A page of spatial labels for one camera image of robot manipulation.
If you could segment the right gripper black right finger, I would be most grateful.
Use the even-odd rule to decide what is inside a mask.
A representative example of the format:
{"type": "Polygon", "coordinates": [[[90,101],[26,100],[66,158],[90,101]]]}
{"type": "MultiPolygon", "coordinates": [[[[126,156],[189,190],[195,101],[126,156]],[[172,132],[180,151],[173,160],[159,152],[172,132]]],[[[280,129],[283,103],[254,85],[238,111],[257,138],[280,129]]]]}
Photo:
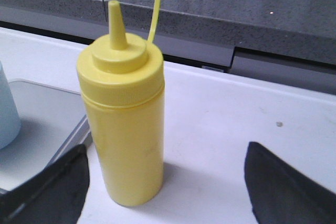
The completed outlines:
{"type": "Polygon", "coordinates": [[[257,142],[248,144],[244,179],[258,223],[335,223],[335,193],[257,142]]]}

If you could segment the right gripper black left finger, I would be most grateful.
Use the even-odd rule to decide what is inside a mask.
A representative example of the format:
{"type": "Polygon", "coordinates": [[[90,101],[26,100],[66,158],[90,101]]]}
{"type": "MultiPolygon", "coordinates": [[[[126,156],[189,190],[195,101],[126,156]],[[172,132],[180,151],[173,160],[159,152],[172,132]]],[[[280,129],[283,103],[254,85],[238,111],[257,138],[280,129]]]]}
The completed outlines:
{"type": "Polygon", "coordinates": [[[77,145],[1,196],[1,223],[77,223],[90,185],[87,149],[77,145]]]}

